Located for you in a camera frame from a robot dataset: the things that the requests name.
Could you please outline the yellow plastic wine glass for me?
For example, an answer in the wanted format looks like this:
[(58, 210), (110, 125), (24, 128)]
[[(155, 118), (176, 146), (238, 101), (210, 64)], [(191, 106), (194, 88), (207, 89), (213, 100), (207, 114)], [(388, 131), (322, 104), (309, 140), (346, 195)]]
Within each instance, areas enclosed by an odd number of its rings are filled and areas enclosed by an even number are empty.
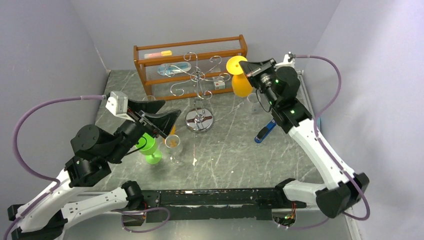
[(247, 97), (252, 91), (253, 87), (246, 78), (240, 62), (247, 61), (244, 56), (236, 55), (231, 57), (226, 63), (227, 72), (232, 75), (231, 87), (236, 96), (244, 98)]

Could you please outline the green plastic wine glass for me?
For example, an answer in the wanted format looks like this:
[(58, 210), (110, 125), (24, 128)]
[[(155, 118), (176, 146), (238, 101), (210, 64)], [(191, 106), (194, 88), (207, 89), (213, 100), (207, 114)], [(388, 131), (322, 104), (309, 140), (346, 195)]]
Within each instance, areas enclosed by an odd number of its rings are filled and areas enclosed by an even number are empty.
[(158, 149), (156, 139), (147, 133), (142, 135), (135, 147), (144, 155), (146, 162), (150, 165), (156, 165), (162, 159), (162, 153)]

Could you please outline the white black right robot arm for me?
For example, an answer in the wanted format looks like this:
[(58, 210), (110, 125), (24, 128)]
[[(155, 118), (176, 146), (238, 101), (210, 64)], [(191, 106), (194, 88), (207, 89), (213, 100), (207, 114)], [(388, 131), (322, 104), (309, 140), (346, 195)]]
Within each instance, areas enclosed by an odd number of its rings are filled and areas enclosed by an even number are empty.
[(312, 114), (297, 99), (301, 82), (294, 61), (241, 60), (237, 65), (250, 85), (266, 97), (276, 124), (303, 149), (323, 179), (322, 184), (287, 180), (274, 195), (276, 204), (285, 208), (292, 202), (303, 202), (317, 206), (333, 219), (363, 200), (370, 180), (338, 156), (317, 129)]

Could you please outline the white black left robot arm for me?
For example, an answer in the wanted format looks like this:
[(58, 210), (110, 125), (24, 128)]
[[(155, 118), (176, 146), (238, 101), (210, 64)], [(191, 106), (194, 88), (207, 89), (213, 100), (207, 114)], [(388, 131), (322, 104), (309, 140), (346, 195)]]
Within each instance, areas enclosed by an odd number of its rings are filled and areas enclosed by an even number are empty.
[(108, 176), (111, 173), (110, 164), (120, 164), (124, 157), (138, 151), (140, 139), (168, 137), (181, 110), (161, 112), (166, 103), (164, 100), (136, 101), (126, 96), (112, 95), (97, 95), (94, 99), (105, 100), (106, 109), (123, 119), (123, 123), (114, 133), (94, 124), (83, 126), (70, 142), (73, 157), (56, 177), (36, 172), (23, 160), (18, 149), (18, 134), (31, 114), (59, 103), (60, 99), (36, 105), (17, 122), (12, 140), (17, 161), (31, 175), (49, 181), (49, 185), (31, 201), (8, 208), (11, 223), (4, 239), (59, 240), (75, 224), (105, 212), (130, 216), (153, 211), (145, 202), (136, 181), (127, 181), (108, 193), (80, 202), (72, 203), (70, 199)]

